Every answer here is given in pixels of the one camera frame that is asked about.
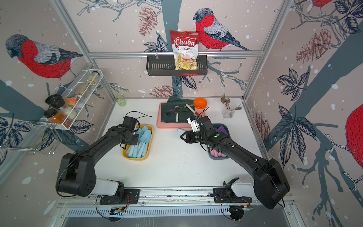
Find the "purple shovel pink handle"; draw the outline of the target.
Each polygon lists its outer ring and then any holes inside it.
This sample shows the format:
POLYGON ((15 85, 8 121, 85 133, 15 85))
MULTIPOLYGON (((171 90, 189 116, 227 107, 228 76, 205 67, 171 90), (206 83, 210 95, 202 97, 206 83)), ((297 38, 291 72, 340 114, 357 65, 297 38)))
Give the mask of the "purple shovel pink handle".
POLYGON ((226 130, 226 128, 223 125, 220 125, 218 127, 215 127, 215 130, 218 133, 224 133, 226 135, 229 135, 229 132, 226 130))

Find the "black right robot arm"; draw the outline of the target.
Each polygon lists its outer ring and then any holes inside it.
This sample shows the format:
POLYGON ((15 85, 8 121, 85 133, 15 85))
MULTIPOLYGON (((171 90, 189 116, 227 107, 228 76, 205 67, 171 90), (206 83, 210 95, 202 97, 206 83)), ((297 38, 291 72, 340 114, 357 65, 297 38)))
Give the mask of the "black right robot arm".
POLYGON ((205 144, 243 167, 254 179, 254 194, 266 208, 274 209, 290 191, 290 185, 278 161, 259 157, 237 144, 228 134, 217 132, 207 116, 199 119, 190 117, 187 121, 192 130, 184 132, 181 139, 188 144, 205 144))

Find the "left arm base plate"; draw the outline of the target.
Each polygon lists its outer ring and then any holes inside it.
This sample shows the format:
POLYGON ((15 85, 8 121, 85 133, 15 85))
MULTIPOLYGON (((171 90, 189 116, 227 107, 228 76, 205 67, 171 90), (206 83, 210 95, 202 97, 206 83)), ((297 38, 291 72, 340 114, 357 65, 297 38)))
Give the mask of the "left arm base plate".
POLYGON ((118 182, 115 195, 101 195, 100 205, 133 205, 137 204, 140 197, 140 189, 125 189, 122 182, 118 182))

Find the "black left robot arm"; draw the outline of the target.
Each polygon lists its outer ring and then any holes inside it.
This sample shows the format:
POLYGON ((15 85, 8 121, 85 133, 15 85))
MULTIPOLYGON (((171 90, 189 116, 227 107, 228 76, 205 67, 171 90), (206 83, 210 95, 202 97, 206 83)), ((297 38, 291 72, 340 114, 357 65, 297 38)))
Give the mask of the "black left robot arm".
POLYGON ((64 155, 60 162, 55 189, 58 194, 66 193, 69 197, 87 197, 96 186, 95 165, 117 145, 136 145, 139 135, 136 126, 140 122, 134 117, 125 116, 123 123, 108 129, 104 136, 85 150, 64 155))

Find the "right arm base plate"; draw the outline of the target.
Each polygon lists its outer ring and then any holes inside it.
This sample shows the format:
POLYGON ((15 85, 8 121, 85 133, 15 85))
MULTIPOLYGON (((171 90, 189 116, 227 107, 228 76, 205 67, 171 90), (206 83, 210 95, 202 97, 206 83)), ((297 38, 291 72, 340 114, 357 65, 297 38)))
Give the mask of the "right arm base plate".
POLYGON ((212 194, 214 203, 251 203, 255 198, 252 181, 244 181, 238 177, 233 178, 229 182, 223 182, 222 186, 213 188, 212 194))

